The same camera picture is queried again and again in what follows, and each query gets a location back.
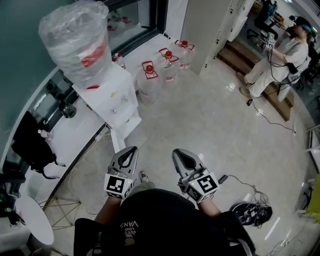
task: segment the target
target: plastic bag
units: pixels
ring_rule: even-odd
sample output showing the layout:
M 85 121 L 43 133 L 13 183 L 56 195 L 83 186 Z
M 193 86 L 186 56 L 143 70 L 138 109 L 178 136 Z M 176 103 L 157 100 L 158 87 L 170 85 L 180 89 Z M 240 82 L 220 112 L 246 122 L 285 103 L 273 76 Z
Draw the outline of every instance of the plastic bag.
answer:
M 99 86 L 112 65 L 108 12 L 100 1 L 80 0 L 40 21 L 38 32 L 52 60 L 80 88 Z

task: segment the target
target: forearm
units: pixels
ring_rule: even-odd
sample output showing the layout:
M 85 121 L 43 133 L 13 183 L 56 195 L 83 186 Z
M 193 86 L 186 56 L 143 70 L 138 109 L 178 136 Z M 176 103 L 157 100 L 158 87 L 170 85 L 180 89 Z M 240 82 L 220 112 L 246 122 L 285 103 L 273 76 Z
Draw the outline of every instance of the forearm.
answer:
M 282 52 L 278 51 L 277 49 L 272 50 L 272 55 L 276 56 L 276 58 L 282 61 L 283 63 L 287 63 L 285 59 L 285 55 Z
M 209 199 L 198 203 L 199 210 L 204 212 L 206 215 L 214 218 L 221 214 L 221 211 L 216 207 L 216 205 Z
M 121 205 L 121 199 L 109 197 L 94 221 L 103 225 L 110 224 L 114 221 Z

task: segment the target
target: white round table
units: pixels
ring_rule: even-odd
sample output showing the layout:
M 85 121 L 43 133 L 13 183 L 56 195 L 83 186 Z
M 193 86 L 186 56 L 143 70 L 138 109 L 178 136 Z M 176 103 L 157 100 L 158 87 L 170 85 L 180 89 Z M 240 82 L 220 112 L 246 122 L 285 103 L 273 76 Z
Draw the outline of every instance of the white round table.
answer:
M 15 201 L 15 207 L 31 234 L 41 243 L 52 245 L 54 231 L 40 205 L 30 196 L 22 196 Z

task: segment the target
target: power strip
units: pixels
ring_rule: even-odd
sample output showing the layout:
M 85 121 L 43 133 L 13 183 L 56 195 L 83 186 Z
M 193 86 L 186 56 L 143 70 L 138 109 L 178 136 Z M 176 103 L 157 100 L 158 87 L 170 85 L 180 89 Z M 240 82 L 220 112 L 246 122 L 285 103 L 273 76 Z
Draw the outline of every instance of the power strip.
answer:
M 108 127 L 105 126 L 101 131 L 100 133 L 94 138 L 97 142 L 99 142 L 103 136 L 105 136 L 105 134 L 109 131 Z

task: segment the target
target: wooden stairs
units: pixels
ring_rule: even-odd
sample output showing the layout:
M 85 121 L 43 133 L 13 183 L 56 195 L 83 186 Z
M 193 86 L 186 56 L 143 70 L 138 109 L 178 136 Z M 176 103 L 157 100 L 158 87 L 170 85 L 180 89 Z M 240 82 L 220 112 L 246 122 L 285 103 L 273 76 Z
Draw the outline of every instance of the wooden stairs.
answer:
M 254 65 L 261 59 L 237 40 L 232 42 L 228 41 L 217 55 L 217 58 L 226 63 L 236 72 L 240 72 L 243 75 L 249 73 Z M 278 94 L 275 92 L 276 90 L 276 84 L 271 83 L 263 91 L 262 95 L 276 109 L 284 121 L 288 121 L 290 119 L 290 109 L 294 106 L 294 95 L 290 91 L 285 100 L 283 102 L 279 102 Z

